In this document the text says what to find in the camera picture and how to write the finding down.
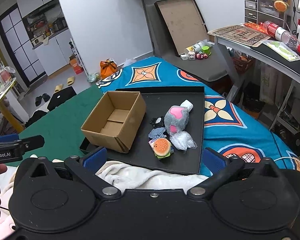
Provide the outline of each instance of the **tiled floor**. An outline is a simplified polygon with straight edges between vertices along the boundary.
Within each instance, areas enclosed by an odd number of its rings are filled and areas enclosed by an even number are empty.
[[[60,84],[63,84],[63,88],[67,87],[67,79],[72,76],[75,77],[75,81],[72,84],[72,87],[77,94],[90,87],[90,83],[87,82],[87,76],[84,72],[76,75],[74,70],[72,68],[69,68],[60,73],[58,76],[48,79],[45,83],[37,87],[31,93],[25,95],[25,97],[20,100],[20,104],[29,114],[29,116],[32,116],[34,111],[44,104],[44,101],[42,100],[41,105],[39,105],[38,107],[35,106],[35,98],[42,95],[43,93],[47,93],[49,96],[52,96],[55,87]]]

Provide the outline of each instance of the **yellow table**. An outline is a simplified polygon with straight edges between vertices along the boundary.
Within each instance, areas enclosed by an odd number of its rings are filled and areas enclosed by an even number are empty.
[[[21,133],[24,128],[21,126],[19,121],[15,119],[15,117],[10,113],[10,111],[5,107],[3,103],[3,98],[5,95],[10,91],[10,89],[14,86],[16,83],[16,78],[14,78],[11,83],[6,86],[6,88],[2,91],[0,94],[0,112],[3,114],[3,116],[8,120],[8,122],[13,126],[13,128],[18,132]]]

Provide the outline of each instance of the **bed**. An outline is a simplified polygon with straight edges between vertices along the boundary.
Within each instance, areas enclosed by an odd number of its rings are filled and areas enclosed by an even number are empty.
[[[70,155],[82,156],[79,146],[84,135],[80,127],[102,97],[102,92],[118,88],[153,86],[204,86],[205,124],[202,148],[210,147],[224,156],[238,155],[247,162],[259,162],[268,156],[274,160],[297,156],[279,137],[225,100],[214,90],[161,58],[150,57],[127,66],[117,73],[97,82],[20,133],[20,138],[41,134],[45,138],[43,148],[28,152],[46,156],[50,160],[64,160]],[[300,163],[293,159],[276,161],[282,169],[300,171]],[[17,166],[19,162],[10,163]],[[201,163],[200,174],[211,176]]]
[[[274,160],[282,157],[297,158],[278,136],[258,121],[205,84],[161,58],[150,57],[138,61],[97,82],[97,86],[102,92],[133,87],[204,86],[205,120],[202,148],[210,147],[226,157],[238,155],[246,162],[259,162],[266,156]],[[293,159],[278,160],[276,164],[281,169],[300,171],[300,163]],[[200,174],[212,175],[203,163]]]

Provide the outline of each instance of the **hamburger plush toy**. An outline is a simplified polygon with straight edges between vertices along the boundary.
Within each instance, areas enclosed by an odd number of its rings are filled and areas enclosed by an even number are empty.
[[[154,155],[158,159],[169,157],[173,153],[171,143],[165,138],[159,138],[149,141],[150,146],[154,151]]]

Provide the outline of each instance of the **blue gripper pad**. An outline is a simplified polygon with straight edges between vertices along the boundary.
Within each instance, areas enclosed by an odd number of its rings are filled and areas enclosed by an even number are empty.
[[[19,135],[16,133],[0,136],[0,142],[13,142],[19,139]]]
[[[211,148],[205,148],[202,157],[204,165],[213,173],[216,174],[225,168],[230,160]]]
[[[107,161],[107,150],[104,147],[98,147],[96,150],[81,157],[79,163],[87,168],[94,174],[105,164]]]

